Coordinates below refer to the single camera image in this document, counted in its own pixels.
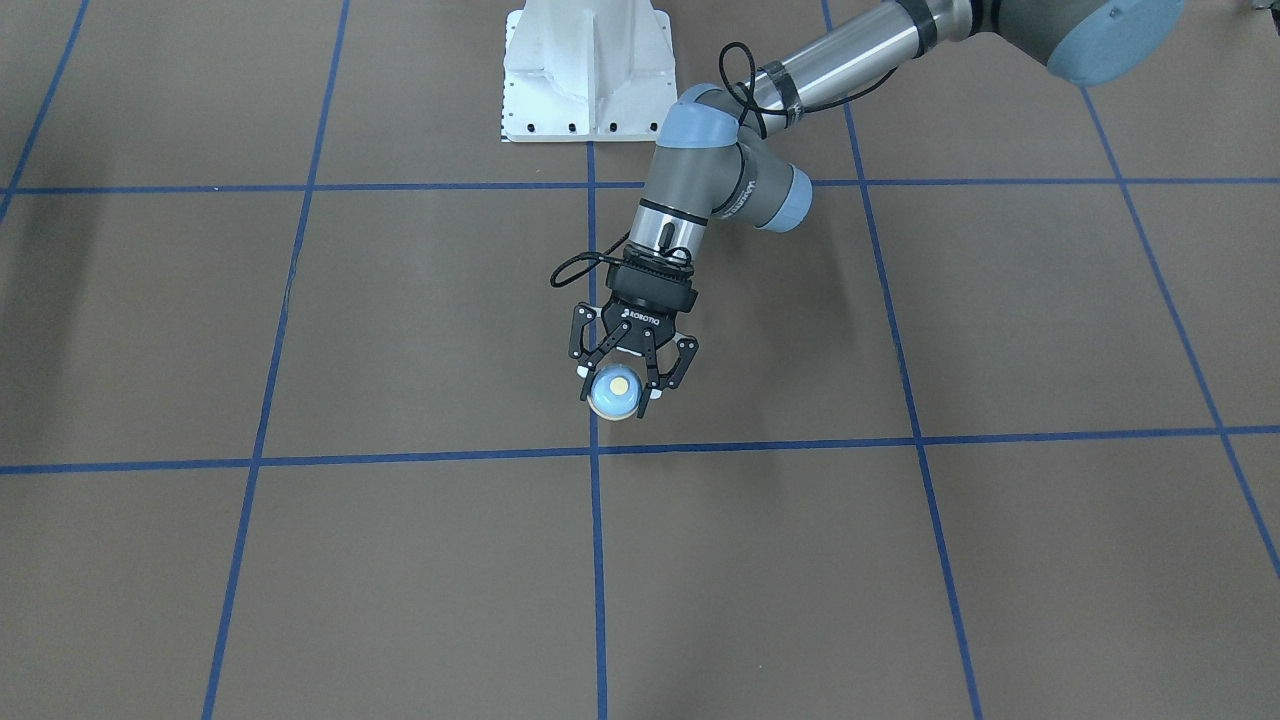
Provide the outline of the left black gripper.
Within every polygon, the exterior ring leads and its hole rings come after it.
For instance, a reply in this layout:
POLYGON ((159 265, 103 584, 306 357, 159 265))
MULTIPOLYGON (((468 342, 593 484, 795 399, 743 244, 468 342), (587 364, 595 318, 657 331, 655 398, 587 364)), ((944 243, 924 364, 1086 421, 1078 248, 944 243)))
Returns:
MULTIPOLYGON (((600 310, 600 340, 607 340, 626 325, 613 350, 645 360, 644 389, 640 393, 640 416, 645 416, 652 400, 666 389, 677 389, 695 359, 698 338, 677 334, 676 319, 692 310, 698 291, 692 287, 690 264, 675 265, 657 258, 616 258, 605 273, 609 297, 600 310), (658 351, 673 342, 675 364, 660 370, 658 351)), ((598 307, 576 304, 571 313, 570 357, 577 364, 581 378, 579 398, 586 401, 595 383, 602 359, 598 347, 598 307)))

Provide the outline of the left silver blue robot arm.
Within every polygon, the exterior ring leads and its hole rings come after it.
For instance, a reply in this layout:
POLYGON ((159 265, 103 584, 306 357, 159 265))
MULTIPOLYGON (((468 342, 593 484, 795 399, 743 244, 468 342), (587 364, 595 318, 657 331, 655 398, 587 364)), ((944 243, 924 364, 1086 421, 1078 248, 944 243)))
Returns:
POLYGON ((677 328, 698 293, 695 260, 713 220, 783 233, 812 208, 810 177, 769 137, 873 92, 942 42, 997 35, 1079 87, 1148 58, 1181 17, 1180 1, 883 1, 796 53, 751 64, 733 82, 686 88, 669 106, 628 232, 603 252, 607 301, 572 313, 568 355, 580 397, 602 419, 640 418, 681 386, 698 341, 677 328))

